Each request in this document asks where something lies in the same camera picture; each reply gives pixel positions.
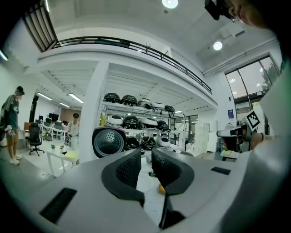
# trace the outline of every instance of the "black office chair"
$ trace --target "black office chair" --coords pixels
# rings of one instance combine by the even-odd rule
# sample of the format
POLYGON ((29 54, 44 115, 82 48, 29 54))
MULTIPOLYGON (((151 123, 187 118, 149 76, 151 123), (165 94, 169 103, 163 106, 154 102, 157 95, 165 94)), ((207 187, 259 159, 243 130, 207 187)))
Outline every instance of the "black office chair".
POLYGON ((43 150, 40 150, 37 146, 42 144, 42 138, 40 137, 40 128, 38 127, 37 123, 31 123, 31 125, 29 126, 29 140, 28 143, 31 146, 34 146, 35 148, 30 148, 30 152, 29 155, 31 155, 31 152, 36 151, 37 155, 38 151, 42 151, 44 153, 43 150))

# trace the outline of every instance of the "metal shelving rack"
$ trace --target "metal shelving rack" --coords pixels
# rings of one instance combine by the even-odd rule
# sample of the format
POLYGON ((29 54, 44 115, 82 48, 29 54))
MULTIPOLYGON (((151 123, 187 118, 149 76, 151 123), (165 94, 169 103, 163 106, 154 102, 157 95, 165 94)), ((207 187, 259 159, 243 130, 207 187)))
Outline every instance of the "metal shelving rack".
MULTIPOLYGON (((162 111, 162 114, 160 114, 160 111, 152 111, 151 109, 147 109, 144 107, 138 107, 138 106, 129 106, 129 105, 124 105, 124 104, 119 104, 119 103, 111 103, 111 102, 105 102, 102 101, 102 111, 100 111, 100 114, 103 112, 105 113, 105 118, 107 118, 108 114, 112 115, 119 115, 119 116, 125 116, 128 113, 132 114, 133 116, 136 117, 156 117, 156 119, 162 119, 162 118, 167 118, 170 119, 169 114, 165 111, 162 111)), ((174 117, 172 118, 177 118, 177 117, 184 117, 182 114, 174 114, 174 117)), ((172 147, 175 148, 176 150, 185 150, 185 138, 186 138, 186 124, 183 123, 184 129, 183 131, 171 131, 171 132, 164 132, 163 134, 182 134, 182 146, 179 147, 177 145, 173 145, 172 147)), ((145 133, 145 134, 150 134, 151 130, 134 130, 134 129, 122 129, 125 132, 132 132, 132 133, 145 133)))

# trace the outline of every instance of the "white sneaker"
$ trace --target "white sneaker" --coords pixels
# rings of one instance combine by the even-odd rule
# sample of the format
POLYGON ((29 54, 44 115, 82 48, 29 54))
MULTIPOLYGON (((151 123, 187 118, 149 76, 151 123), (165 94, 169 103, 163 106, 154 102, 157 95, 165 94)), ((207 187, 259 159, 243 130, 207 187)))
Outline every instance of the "white sneaker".
POLYGON ((22 156, 21 155, 15 155, 15 158, 20 160, 22 158, 22 156))
POLYGON ((18 165, 19 161, 16 158, 10 159, 10 163, 13 163, 14 165, 18 165))

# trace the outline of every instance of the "white column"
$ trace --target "white column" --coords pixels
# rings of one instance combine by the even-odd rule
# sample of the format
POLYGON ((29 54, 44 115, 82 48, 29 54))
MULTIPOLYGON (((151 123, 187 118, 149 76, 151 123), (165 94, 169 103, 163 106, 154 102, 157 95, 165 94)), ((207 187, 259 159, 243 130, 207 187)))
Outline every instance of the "white column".
POLYGON ((100 61, 91 77, 87 88, 85 101, 82 108, 82 117, 79 133, 79 159, 80 162, 87 162, 96 159, 92 146, 92 133, 96 126, 100 99, 104 95, 104 87, 107 78, 109 62, 100 61))

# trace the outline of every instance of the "gray floor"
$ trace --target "gray floor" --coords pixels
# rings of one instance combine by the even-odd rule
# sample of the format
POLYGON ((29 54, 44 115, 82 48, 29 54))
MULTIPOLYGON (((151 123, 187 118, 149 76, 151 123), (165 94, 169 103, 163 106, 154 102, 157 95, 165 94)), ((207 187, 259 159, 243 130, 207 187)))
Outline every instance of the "gray floor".
POLYGON ((17 166, 11 164, 5 147, 0 147, 0 177, 9 194, 24 203, 36 190, 54 179, 25 158, 17 166))

